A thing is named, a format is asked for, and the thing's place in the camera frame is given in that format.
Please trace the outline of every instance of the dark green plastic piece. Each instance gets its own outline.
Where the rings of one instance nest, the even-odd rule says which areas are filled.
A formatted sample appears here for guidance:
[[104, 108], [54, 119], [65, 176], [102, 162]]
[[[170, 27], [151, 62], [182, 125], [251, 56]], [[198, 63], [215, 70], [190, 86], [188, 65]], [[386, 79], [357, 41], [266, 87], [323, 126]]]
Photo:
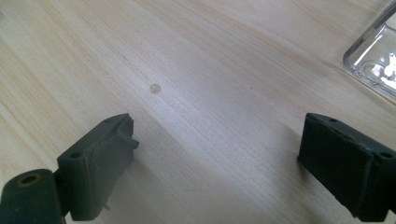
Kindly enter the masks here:
[[307, 114], [298, 160], [361, 221], [396, 211], [396, 153], [343, 122]]
[[35, 170], [10, 180], [0, 203], [0, 223], [65, 223], [95, 219], [134, 157], [134, 121], [128, 114], [99, 123], [58, 158], [59, 170]]

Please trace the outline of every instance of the wooden table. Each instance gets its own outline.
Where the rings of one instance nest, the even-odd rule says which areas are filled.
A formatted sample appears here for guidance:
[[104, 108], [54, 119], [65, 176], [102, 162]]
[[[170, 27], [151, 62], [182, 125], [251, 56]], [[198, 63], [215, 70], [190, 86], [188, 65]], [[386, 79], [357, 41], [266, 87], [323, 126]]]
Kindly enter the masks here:
[[396, 148], [342, 65], [388, 3], [0, 0], [0, 184], [127, 112], [141, 145], [88, 223], [360, 223], [296, 157], [307, 112]]

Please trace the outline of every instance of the wood grain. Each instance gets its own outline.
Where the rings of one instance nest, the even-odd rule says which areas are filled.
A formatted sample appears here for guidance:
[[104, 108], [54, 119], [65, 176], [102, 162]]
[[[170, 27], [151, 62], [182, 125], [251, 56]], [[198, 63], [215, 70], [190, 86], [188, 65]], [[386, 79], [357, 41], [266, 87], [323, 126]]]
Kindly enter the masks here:
[[296, 157], [307, 112], [396, 148], [342, 65], [388, 3], [0, 0], [0, 184], [128, 112], [141, 145], [88, 223], [360, 223]]

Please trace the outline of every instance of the clear plastic container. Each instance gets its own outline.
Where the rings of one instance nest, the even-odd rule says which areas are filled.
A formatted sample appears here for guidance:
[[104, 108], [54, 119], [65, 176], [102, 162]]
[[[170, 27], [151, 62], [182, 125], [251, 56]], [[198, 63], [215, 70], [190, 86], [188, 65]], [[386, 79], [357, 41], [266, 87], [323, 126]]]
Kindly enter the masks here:
[[396, 0], [349, 48], [345, 67], [363, 83], [396, 103]]

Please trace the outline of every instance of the screw hole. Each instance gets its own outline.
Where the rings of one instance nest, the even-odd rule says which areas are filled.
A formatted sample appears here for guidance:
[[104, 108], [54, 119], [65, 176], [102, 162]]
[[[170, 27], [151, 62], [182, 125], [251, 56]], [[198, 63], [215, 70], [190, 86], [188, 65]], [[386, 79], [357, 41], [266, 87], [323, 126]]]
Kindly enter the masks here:
[[81, 154], [76, 152], [76, 153], [73, 153], [70, 157], [73, 158], [73, 159], [77, 159], [77, 158], [81, 157]]
[[388, 158], [388, 159], [393, 158], [392, 155], [390, 155], [390, 154], [387, 153], [387, 152], [381, 152], [380, 155], [383, 156], [383, 157], [385, 157], [385, 158]]
[[31, 186], [31, 185], [35, 184], [36, 182], [38, 182], [38, 180], [40, 180], [40, 178], [41, 178], [41, 175], [38, 175], [38, 174], [25, 176], [18, 181], [18, 186], [22, 187], [22, 188]]

